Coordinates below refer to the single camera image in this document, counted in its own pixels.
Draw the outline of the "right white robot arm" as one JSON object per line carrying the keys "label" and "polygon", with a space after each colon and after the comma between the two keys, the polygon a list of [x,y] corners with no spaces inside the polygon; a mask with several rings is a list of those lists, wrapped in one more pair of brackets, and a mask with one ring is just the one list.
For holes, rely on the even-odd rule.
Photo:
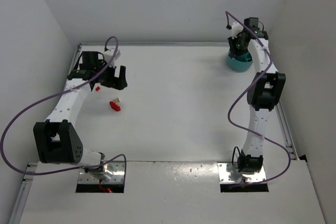
{"label": "right white robot arm", "polygon": [[254,174],[263,166],[263,143],[269,116],[278,104],[286,76],[280,73],[269,58],[268,34],[258,27],[259,19],[249,17],[244,23],[233,22],[228,39],[228,65],[236,71],[255,67],[253,84],[247,91],[250,108],[248,133],[239,152],[237,169],[240,173]]}

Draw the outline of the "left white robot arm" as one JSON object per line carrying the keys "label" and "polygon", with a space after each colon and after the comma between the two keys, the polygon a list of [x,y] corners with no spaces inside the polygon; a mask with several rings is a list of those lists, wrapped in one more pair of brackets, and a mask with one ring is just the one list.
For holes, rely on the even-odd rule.
{"label": "left white robot arm", "polygon": [[77,165],[104,182],[112,178],[112,165],[104,163],[102,152],[84,148],[75,124],[83,102],[96,84],[116,90],[127,87],[126,67],[121,66],[119,75],[115,75],[114,64],[119,56],[119,50],[112,49],[105,49],[104,52],[84,51],[80,54],[67,76],[64,94],[56,107],[43,122],[37,122],[33,127],[42,163]]}

